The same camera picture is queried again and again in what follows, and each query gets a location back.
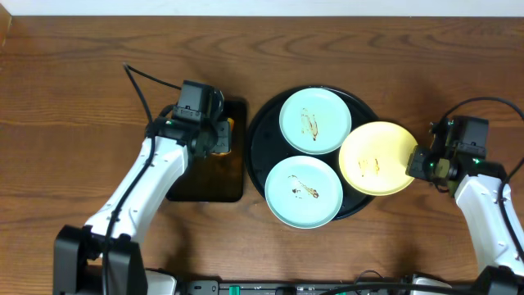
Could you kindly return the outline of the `yellow plate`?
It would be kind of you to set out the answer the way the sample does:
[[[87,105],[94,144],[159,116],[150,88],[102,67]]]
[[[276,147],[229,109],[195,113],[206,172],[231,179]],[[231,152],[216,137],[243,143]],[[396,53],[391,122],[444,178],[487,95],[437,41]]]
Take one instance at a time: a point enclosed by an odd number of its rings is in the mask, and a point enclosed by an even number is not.
[[[346,182],[371,196],[387,196],[407,188],[409,157],[415,137],[400,125],[375,121],[349,133],[340,147],[338,163]]]

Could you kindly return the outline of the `light blue plate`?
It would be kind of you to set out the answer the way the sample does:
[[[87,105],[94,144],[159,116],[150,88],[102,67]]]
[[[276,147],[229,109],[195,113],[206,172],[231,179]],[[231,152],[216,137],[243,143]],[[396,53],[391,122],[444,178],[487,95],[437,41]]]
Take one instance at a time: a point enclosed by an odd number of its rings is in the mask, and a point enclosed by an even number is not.
[[[325,88],[305,88],[283,103],[279,127],[296,150],[322,155],[341,146],[351,131],[352,116],[335,93]]]
[[[288,157],[270,172],[264,196],[271,212],[286,225],[314,229],[341,209],[343,187],[333,168],[308,156]]]

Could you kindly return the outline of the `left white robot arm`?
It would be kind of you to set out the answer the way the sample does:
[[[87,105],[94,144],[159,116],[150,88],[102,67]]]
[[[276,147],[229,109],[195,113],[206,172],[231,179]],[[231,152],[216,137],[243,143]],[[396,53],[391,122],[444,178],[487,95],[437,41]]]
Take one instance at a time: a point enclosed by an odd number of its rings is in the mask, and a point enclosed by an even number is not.
[[[190,122],[160,116],[104,206],[81,228],[64,226],[53,253],[55,294],[174,294],[177,280],[143,264],[140,245],[165,195],[193,157],[226,153],[232,120]]]

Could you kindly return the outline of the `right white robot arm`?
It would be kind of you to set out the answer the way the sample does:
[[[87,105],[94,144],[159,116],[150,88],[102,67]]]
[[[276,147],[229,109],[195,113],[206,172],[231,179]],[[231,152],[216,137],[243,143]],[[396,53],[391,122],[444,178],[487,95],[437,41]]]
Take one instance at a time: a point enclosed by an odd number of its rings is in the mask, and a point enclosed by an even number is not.
[[[406,174],[444,187],[463,213],[479,269],[472,291],[522,294],[523,230],[504,167],[487,161],[483,147],[459,144],[435,152],[417,145]]]

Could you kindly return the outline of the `rectangular black water tray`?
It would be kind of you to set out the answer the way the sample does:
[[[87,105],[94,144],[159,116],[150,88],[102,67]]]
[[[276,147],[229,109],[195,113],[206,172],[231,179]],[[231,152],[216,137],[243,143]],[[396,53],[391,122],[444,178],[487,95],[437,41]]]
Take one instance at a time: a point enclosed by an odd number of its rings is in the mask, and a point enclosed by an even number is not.
[[[193,158],[165,198],[171,202],[236,202],[244,187],[247,105],[242,98],[225,101],[224,116],[234,120],[231,152]]]

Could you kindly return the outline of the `round black tray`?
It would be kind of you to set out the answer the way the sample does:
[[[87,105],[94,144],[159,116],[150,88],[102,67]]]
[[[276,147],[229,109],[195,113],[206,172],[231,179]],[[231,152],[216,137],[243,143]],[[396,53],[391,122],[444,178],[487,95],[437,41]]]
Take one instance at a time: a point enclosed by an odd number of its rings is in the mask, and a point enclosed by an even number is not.
[[[265,181],[275,165],[288,157],[302,156],[304,154],[292,147],[283,137],[278,117],[284,102],[293,93],[307,88],[312,89],[313,87],[312,84],[308,86],[303,85],[277,94],[261,107],[249,126],[246,136],[244,162],[251,182],[260,195],[264,195]],[[322,88],[335,93],[348,106],[354,129],[378,120],[378,116],[372,108],[353,93],[342,88],[327,85],[324,85]],[[374,197],[361,193],[345,181],[338,164],[338,154],[339,151],[336,149],[316,157],[329,165],[341,180],[343,201],[341,209],[337,212],[334,219],[342,220],[364,209],[374,200]]]

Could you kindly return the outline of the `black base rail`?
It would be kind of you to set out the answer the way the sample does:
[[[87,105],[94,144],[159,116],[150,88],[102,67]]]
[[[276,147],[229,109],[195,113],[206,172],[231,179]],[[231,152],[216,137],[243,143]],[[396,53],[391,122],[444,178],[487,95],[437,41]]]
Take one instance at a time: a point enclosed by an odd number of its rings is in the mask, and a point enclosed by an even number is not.
[[[175,295],[317,295],[336,288],[346,287],[346,284],[316,284],[302,283],[249,283],[227,282],[220,283],[216,280],[193,280],[178,283]]]

